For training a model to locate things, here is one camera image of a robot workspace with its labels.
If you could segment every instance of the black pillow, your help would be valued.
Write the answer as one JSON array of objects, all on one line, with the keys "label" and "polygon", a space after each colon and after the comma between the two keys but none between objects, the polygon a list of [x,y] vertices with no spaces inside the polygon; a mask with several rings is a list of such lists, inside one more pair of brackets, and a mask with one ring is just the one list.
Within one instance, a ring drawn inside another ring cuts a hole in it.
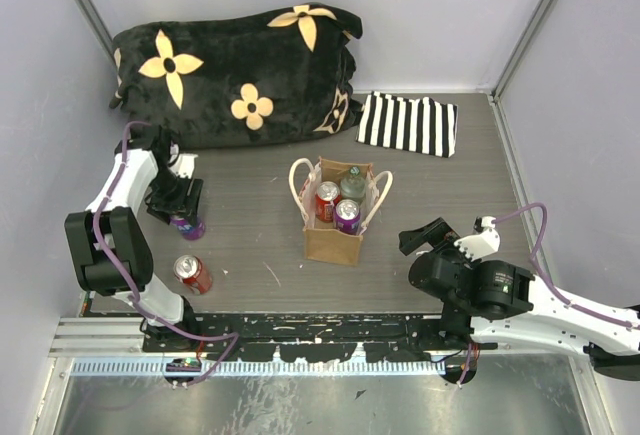
[{"label": "black pillow", "polygon": [[359,17],[316,3],[140,25],[114,38],[110,106],[177,132],[185,149],[322,138],[359,121],[346,44],[361,36]]}]

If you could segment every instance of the debris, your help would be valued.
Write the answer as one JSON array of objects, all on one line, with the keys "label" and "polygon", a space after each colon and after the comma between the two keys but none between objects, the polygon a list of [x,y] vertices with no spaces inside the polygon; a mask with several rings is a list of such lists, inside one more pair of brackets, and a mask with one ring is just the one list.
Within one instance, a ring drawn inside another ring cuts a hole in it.
[{"label": "debris", "polygon": [[269,270],[271,272],[271,275],[273,275],[273,278],[276,279],[276,282],[278,282],[278,286],[282,287],[282,284],[280,283],[280,280],[278,280],[278,276],[274,273],[273,270],[271,270],[271,267],[269,265],[267,265],[267,262],[262,262],[262,264],[267,267],[267,270]]}]

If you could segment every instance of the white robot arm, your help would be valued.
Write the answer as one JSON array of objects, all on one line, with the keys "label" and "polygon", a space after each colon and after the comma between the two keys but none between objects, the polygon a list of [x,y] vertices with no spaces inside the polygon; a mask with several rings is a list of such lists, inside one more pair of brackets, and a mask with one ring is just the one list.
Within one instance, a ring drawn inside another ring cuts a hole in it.
[{"label": "white robot arm", "polygon": [[[134,281],[139,293],[138,307],[154,314],[146,320],[143,332],[155,337],[174,337],[159,321],[162,318],[194,333],[197,321],[186,299],[169,290],[153,273],[151,251],[136,216],[145,201],[147,211],[165,223],[180,217],[197,225],[202,180],[193,179],[196,155],[180,154],[171,133],[159,126],[144,127],[128,145],[124,169],[122,146],[118,145],[113,170],[96,199],[86,211],[72,213],[65,221],[78,282],[87,291],[134,306],[133,292],[108,259],[103,246],[106,244]],[[117,184],[109,193],[116,179]],[[92,228],[96,212],[100,212],[102,244]]]},{"label": "white robot arm", "polygon": [[442,219],[400,234],[405,255],[423,243],[433,246],[416,259],[409,281],[444,302],[445,337],[589,357],[603,375],[640,380],[640,306],[610,307],[552,286],[554,293],[540,274],[481,261],[500,246],[494,220],[477,219],[476,233],[467,237]]}]

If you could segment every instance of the striped cloth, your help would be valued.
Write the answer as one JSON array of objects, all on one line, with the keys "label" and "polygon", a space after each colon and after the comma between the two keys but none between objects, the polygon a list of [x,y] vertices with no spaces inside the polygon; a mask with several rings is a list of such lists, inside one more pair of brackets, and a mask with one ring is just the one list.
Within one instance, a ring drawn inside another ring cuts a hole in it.
[{"label": "striped cloth", "polygon": [[450,157],[455,153],[458,107],[431,98],[411,100],[372,92],[367,96],[356,141]]}]

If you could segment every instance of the white rope handle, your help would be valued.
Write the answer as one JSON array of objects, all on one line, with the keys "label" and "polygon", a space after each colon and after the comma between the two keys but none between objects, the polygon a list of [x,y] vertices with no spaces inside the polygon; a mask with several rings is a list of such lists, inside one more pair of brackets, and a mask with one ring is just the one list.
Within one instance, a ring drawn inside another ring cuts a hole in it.
[{"label": "white rope handle", "polygon": [[377,185],[378,182],[382,179],[382,177],[385,177],[385,176],[387,177],[387,183],[385,183],[384,189],[382,190],[382,193],[378,197],[376,204],[371,209],[371,212],[369,212],[369,215],[367,215],[367,218],[365,219],[365,221],[362,222],[362,225],[360,226],[360,235],[362,235],[365,232],[365,230],[369,226],[369,223],[371,222],[371,219],[380,208],[380,205],[382,205],[382,202],[384,202],[384,199],[387,198],[387,194],[389,193],[389,190],[391,190],[391,184],[393,183],[393,174],[388,170],[384,172],[380,172],[376,176],[376,178],[374,178],[371,181],[371,183],[373,183],[374,185]]},{"label": "white rope handle", "polygon": [[309,214],[304,209],[304,205],[302,205],[301,197],[298,195],[298,192],[296,191],[296,187],[293,184],[293,176],[296,173],[296,168],[298,168],[298,166],[302,165],[303,163],[307,167],[309,167],[309,175],[308,175],[309,181],[313,182],[315,180],[316,174],[314,173],[314,167],[311,161],[308,158],[299,158],[298,160],[293,162],[293,165],[291,165],[291,168],[289,169],[289,188],[291,189],[291,195],[293,195],[293,200],[296,202],[296,205],[298,205],[298,208],[300,209],[300,213],[302,214],[302,220],[304,220],[304,223],[306,224],[309,221]]}]

